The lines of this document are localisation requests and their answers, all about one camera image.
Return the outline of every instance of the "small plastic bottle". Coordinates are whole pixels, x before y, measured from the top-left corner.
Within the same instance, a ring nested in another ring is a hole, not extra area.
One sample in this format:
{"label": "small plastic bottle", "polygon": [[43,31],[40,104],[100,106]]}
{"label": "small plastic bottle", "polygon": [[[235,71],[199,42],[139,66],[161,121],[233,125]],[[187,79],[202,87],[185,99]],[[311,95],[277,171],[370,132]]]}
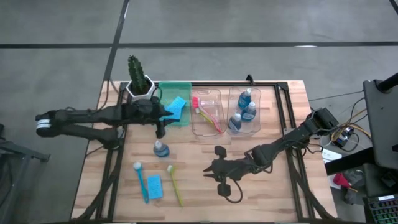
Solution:
{"label": "small plastic bottle", "polygon": [[154,152],[156,156],[159,157],[166,157],[170,154],[170,149],[168,145],[163,144],[159,140],[156,140],[155,146],[154,146]]}
{"label": "small plastic bottle", "polygon": [[242,110],[242,121],[252,121],[256,116],[256,104],[255,102],[250,102],[249,106]]}
{"label": "small plastic bottle", "polygon": [[245,107],[249,106],[250,102],[251,102],[251,88],[248,88],[239,96],[238,106],[243,110],[245,109]]}
{"label": "small plastic bottle", "polygon": [[239,113],[235,113],[234,116],[229,119],[228,127],[232,133],[239,133],[239,130],[242,128],[241,115]]}

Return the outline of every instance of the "concrete floor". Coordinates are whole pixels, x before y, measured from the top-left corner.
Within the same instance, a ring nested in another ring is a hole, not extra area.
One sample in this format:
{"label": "concrete floor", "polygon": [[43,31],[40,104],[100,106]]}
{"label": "concrete floor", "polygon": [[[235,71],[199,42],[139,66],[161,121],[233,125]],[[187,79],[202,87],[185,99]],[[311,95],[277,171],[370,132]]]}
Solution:
{"label": "concrete floor", "polygon": [[[111,43],[123,0],[0,1],[0,44]],[[120,42],[398,41],[388,0],[132,0]],[[29,169],[13,223],[68,220],[87,141],[40,138],[34,116],[94,108],[110,49],[0,49],[0,123],[6,137],[51,153]],[[111,73],[127,80],[137,55],[154,80],[304,80],[308,98],[362,90],[362,81],[397,72],[398,47],[119,49]],[[311,101],[339,121],[363,94]],[[356,111],[364,107],[359,104]],[[369,130],[367,121],[360,122]],[[361,138],[364,147],[370,145]],[[334,194],[340,218],[364,221],[360,206]]]}

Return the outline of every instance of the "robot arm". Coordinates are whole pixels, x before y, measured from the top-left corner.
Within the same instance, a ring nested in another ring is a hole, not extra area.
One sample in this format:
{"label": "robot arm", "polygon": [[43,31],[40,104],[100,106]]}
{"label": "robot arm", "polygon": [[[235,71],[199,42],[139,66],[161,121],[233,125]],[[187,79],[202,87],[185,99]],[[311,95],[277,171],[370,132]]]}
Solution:
{"label": "robot arm", "polygon": [[231,195],[231,187],[225,184],[227,177],[233,181],[239,181],[242,176],[248,173],[258,174],[262,171],[267,172],[266,169],[272,167],[272,161],[278,153],[290,147],[306,147],[312,135],[327,135],[337,127],[337,124],[338,122],[333,115],[326,108],[322,108],[313,111],[298,128],[295,128],[278,140],[270,144],[258,145],[246,151],[244,153],[245,157],[242,159],[225,160],[226,149],[216,146],[215,154],[219,158],[213,160],[211,166],[204,170],[204,172],[212,171],[212,174],[205,174],[204,176],[221,182],[218,185],[218,194],[226,197],[228,200],[227,196]]}
{"label": "robot arm", "polygon": [[[160,104],[158,97],[150,100],[141,99],[134,103],[118,103],[102,110],[52,110],[37,115],[36,133],[42,137],[55,137],[60,134],[77,136],[88,140],[98,140],[105,149],[119,146],[116,127],[124,124],[156,124],[156,136],[165,135],[164,127],[178,120],[165,119],[163,116],[173,115]],[[105,123],[113,128],[102,130],[76,125],[77,123]]]}

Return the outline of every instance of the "toothbrush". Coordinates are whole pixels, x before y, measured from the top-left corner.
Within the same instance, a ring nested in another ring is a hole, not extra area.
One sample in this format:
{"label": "toothbrush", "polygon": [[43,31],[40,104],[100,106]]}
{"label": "toothbrush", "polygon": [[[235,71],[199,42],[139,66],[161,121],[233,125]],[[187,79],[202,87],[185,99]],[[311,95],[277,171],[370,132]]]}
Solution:
{"label": "toothbrush", "polygon": [[207,121],[211,121],[210,123],[212,123],[216,127],[217,131],[219,133],[222,133],[217,120],[202,107],[199,97],[192,97],[192,106],[197,114],[200,113]]}
{"label": "toothbrush", "polygon": [[173,165],[169,165],[167,167],[167,172],[169,172],[170,176],[172,177],[175,194],[177,195],[178,201],[180,202],[180,206],[184,207],[184,204],[182,203],[182,199],[181,199],[181,196],[180,196],[180,192],[178,191],[177,184],[175,183],[174,171],[175,171],[175,167]]}
{"label": "toothbrush", "polygon": [[133,167],[137,171],[139,183],[141,185],[142,197],[144,198],[145,203],[149,203],[148,191],[145,188],[144,180],[142,179],[142,164],[140,162],[135,162]]}

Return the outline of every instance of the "blue toothbrush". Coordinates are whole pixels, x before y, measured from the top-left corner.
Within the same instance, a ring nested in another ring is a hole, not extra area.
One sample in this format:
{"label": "blue toothbrush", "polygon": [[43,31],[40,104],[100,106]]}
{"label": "blue toothbrush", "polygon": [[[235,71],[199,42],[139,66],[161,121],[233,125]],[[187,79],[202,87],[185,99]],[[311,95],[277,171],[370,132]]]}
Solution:
{"label": "blue toothbrush", "polygon": [[145,203],[149,203],[148,191],[145,188],[144,179],[142,178],[142,164],[140,162],[135,162],[133,167],[137,171],[139,183],[141,185],[142,197],[144,198]]}

